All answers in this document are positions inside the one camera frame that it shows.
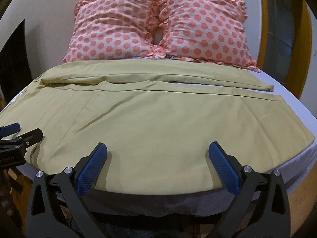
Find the dark bedside cabinet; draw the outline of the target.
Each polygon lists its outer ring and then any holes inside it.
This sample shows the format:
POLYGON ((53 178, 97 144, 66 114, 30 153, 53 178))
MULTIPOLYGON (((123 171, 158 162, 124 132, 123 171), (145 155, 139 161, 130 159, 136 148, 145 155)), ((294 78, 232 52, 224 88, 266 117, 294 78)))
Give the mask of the dark bedside cabinet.
POLYGON ((5 101, 9 103, 32 80, 22 20, 1 50, 1 90, 5 101))

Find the left polka dot pillow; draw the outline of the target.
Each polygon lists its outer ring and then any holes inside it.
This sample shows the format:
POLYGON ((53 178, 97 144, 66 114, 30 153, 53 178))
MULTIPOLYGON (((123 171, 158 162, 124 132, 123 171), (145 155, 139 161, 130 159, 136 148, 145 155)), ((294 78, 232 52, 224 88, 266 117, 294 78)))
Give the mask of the left polka dot pillow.
POLYGON ((130 58, 163 59, 156 45, 159 9, 155 0, 80 0, 64 63, 130 58))

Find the polka dot pillow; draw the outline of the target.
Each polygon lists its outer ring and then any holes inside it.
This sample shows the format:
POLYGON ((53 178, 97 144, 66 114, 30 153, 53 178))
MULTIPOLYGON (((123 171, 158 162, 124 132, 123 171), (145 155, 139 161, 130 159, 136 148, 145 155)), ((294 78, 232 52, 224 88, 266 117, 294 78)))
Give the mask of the polka dot pillow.
POLYGON ((247 45, 243 0, 154 0, 153 7, 163 33, 152 56, 260 71, 247 45))
POLYGON ((159 9, 155 0, 80 0, 64 63, 130 58, 163 59, 156 45, 159 9))

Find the wooden framed window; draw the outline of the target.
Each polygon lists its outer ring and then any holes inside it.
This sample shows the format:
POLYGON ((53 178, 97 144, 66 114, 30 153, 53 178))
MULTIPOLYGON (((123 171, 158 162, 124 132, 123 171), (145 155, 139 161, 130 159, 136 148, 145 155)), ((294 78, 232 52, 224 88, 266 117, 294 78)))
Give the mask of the wooden framed window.
POLYGON ((312 25, 305 0, 261 0, 262 70, 300 98, 307 79, 312 25))

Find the right polka dot pillow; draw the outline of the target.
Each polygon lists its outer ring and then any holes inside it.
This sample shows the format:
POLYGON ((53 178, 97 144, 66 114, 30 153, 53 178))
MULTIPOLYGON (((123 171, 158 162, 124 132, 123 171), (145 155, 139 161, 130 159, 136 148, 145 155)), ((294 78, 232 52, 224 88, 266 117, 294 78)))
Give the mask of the right polka dot pillow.
POLYGON ((260 71, 247 45, 243 0, 154 0, 153 7, 163 33, 152 56, 260 71))

